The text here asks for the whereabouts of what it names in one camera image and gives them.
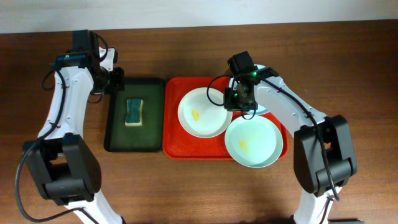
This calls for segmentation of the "mint green plate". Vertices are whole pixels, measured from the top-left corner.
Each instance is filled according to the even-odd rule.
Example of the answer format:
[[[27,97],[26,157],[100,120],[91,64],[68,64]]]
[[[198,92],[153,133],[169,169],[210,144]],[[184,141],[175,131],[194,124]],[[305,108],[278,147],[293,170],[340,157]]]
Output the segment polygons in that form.
[[[262,116],[236,118],[225,132],[224,143],[236,162],[255,169],[273,164],[284,147],[279,128]]]

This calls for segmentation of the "red tray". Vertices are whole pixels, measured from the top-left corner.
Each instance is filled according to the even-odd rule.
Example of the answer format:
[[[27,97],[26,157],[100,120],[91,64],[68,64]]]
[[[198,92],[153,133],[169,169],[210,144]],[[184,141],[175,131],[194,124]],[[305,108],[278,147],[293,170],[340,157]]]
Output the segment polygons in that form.
[[[178,106],[181,99],[196,88],[211,86],[223,91],[229,78],[175,77],[165,87],[164,127],[162,150],[171,159],[180,160],[227,160],[229,155],[224,144],[224,134],[213,138],[198,138],[183,129],[178,120]]]

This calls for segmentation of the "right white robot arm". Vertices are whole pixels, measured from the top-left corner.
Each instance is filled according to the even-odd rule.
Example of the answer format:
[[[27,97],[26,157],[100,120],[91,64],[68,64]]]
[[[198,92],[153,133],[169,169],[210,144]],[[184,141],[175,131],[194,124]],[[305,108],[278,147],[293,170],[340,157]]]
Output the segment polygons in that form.
[[[224,90],[224,108],[245,115],[262,106],[294,138],[294,172],[303,190],[293,223],[328,223],[339,191],[357,173],[347,120],[310,106],[273,68],[255,65],[247,51],[232,56],[228,65],[233,82]]]

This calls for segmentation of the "green yellow sponge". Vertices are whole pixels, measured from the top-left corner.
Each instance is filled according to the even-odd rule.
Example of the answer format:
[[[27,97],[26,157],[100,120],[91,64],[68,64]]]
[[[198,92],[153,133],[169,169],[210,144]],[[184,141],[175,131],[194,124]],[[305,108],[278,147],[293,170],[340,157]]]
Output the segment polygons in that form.
[[[125,119],[125,126],[142,126],[142,110],[144,101],[142,99],[133,98],[126,102],[127,116]]]

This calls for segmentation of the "light blue plate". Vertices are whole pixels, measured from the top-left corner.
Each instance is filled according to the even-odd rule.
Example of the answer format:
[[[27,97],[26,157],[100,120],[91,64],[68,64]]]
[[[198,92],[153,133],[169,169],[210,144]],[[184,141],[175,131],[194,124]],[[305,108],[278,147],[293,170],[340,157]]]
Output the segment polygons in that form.
[[[235,77],[230,78],[228,88],[232,88],[233,90],[238,90],[241,95],[243,95],[247,91],[253,91],[255,93],[255,89],[258,87],[260,81],[263,78],[279,76],[279,74],[271,67],[266,67],[258,64],[255,64],[255,66],[257,67],[257,70],[247,73],[246,77],[244,75],[240,75],[238,78]],[[269,110],[257,102],[256,111],[251,110],[251,111],[234,111],[234,112],[262,115],[268,113]]]

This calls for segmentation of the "dark green tray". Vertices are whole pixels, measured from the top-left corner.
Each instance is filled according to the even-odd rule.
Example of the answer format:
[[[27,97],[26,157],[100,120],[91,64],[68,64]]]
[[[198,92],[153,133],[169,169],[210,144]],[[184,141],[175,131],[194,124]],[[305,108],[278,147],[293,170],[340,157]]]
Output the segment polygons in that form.
[[[162,150],[165,81],[127,78],[109,102],[104,148],[108,152]]]

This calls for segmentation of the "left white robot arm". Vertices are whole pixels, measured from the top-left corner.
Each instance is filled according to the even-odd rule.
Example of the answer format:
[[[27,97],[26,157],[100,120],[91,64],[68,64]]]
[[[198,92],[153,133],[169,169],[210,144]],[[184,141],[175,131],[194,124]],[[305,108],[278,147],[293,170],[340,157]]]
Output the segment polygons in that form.
[[[83,123],[90,95],[124,90],[124,71],[114,64],[118,52],[100,47],[103,38],[90,30],[73,32],[73,47],[57,56],[51,74],[55,84],[50,110],[38,138],[26,141],[17,167],[15,191],[22,215],[19,177],[27,166],[41,197],[66,208],[83,223],[124,223],[101,191],[101,168],[83,139]]]

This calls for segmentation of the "white plate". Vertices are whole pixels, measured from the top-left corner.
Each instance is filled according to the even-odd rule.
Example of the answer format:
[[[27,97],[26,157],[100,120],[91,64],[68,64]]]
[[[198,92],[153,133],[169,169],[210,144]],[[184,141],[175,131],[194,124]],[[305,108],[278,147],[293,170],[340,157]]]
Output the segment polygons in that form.
[[[222,104],[224,94],[214,88],[201,87],[189,91],[178,105],[178,121],[182,128],[198,138],[213,138],[223,133],[232,121],[233,113]]]

